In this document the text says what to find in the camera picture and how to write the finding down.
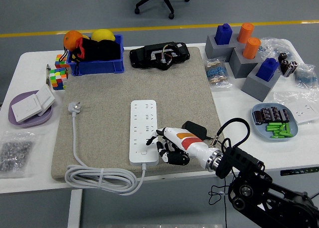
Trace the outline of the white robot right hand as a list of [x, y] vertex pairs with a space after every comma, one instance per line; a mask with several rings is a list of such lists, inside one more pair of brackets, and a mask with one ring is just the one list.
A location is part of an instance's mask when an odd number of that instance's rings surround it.
[[185, 166], [191, 157], [195, 157], [204, 169], [209, 170], [213, 160], [221, 154], [217, 148], [210, 148], [196, 135], [182, 128], [157, 129], [146, 145], [150, 145], [158, 136], [162, 136], [162, 141], [156, 142], [157, 150], [167, 164]]

